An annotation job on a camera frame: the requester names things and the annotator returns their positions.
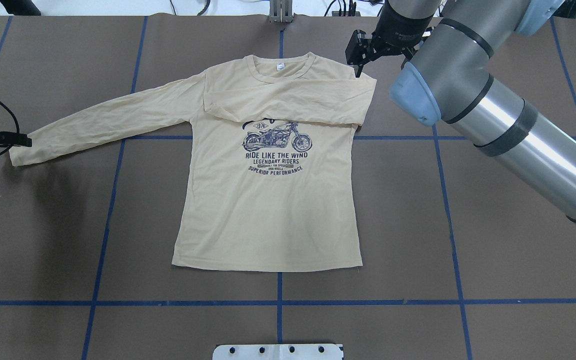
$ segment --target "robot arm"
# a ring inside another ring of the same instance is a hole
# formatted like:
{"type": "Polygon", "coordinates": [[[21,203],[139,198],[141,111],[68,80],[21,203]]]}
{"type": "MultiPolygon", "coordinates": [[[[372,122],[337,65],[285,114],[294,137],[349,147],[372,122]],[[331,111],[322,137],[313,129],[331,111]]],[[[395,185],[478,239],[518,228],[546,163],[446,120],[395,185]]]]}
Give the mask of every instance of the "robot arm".
{"type": "Polygon", "coordinates": [[[371,37],[355,30],[348,63],[359,75],[405,54],[395,103],[424,125],[443,120],[576,223],[576,141],[484,69],[512,32],[534,34],[563,0],[459,0],[415,51],[439,2],[388,0],[371,37]]]}

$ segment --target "shirt hem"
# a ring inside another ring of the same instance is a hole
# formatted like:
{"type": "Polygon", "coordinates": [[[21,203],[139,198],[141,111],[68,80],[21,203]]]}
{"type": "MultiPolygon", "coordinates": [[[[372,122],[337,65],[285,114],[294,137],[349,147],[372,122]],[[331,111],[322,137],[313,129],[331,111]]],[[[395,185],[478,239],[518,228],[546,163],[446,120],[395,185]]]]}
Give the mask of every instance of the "shirt hem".
{"type": "Polygon", "coordinates": [[[254,272],[315,272],[333,269],[347,269],[364,266],[361,260],[345,262],[317,262],[291,264],[290,266],[279,264],[237,264],[235,262],[221,262],[206,259],[191,259],[188,257],[174,258],[172,265],[176,267],[189,267],[209,271],[254,271],[254,272]]]}

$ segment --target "silver robot arm segment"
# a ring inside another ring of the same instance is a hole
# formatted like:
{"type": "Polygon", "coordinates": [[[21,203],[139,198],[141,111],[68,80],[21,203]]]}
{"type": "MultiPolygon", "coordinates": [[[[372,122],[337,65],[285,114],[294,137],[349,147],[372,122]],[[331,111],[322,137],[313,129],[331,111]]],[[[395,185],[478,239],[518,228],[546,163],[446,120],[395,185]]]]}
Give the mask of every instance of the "silver robot arm segment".
{"type": "MultiPolygon", "coordinates": [[[[576,141],[484,69],[512,32],[534,34],[562,2],[459,0],[412,51],[390,97],[425,125],[443,119],[576,223],[576,141]]],[[[436,5],[436,0],[389,0],[382,17],[389,10],[412,19],[432,16],[436,5]]],[[[380,27],[382,20],[372,39],[397,46],[379,33],[393,28],[380,27]]]]}

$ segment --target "light blue joint cap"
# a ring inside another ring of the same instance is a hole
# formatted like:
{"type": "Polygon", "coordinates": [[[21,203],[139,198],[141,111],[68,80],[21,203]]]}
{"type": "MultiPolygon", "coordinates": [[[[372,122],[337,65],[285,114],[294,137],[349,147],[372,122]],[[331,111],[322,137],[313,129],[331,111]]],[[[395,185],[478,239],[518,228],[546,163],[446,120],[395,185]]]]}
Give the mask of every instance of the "light blue joint cap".
{"type": "Polygon", "coordinates": [[[419,123],[432,126],[442,119],[437,100],[419,70],[407,62],[390,87],[390,98],[419,123]]]}
{"type": "Polygon", "coordinates": [[[530,0],[528,9],[514,32],[526,37],[535,34],[555,14],[563,2],[564,0],[530,0]]]}

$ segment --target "long-sleeve t-shirt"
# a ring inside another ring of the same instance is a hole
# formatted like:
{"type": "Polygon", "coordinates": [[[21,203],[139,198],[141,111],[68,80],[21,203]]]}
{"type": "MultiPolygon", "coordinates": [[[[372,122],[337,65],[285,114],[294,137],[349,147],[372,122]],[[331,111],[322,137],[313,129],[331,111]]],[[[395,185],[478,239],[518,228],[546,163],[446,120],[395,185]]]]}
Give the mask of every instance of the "long-sleeve t-shirt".
{"type": "Polygon", "coordinates": [[[66,116],[30,133],[32,147],[11,148],[10,159],[36,164],[187,121],[192,154],[172,264],[357,267],[351,148],[375,83],[311,52],[248,55],[66,116]]]}

